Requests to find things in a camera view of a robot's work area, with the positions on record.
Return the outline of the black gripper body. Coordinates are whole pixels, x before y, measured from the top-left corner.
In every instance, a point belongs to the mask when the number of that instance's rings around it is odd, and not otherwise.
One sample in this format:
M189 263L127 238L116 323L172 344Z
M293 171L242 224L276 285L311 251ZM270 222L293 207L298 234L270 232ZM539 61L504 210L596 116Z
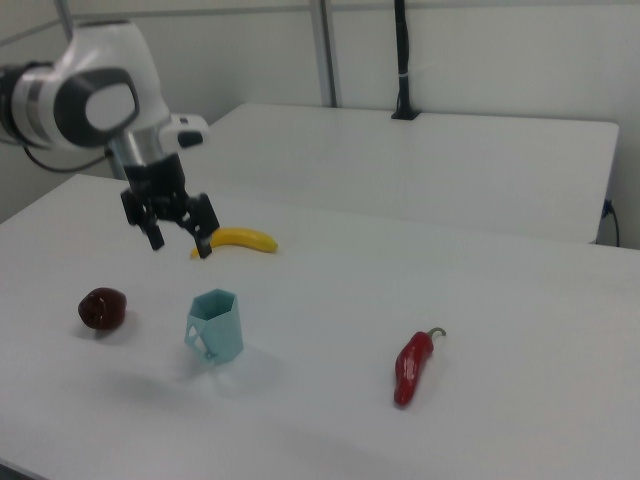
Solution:
M121 193L129 224L156 220L183 224L189 213L185 175L177 153L149 165L125 166L129 188Z

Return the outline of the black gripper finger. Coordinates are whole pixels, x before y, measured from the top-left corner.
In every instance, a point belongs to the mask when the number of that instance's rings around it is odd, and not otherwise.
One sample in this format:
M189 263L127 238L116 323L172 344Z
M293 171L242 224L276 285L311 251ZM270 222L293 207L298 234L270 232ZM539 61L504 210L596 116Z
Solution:
M213 234L220 228L210 199L206 194L188 197L184 208L181 226L192 235L198 257L207 258L212 252Z
M154 251L164 246L164 238L157 225L157 217L150 207L140 201L132 191L123 191L121 201L127 222L137 226L147 236Z

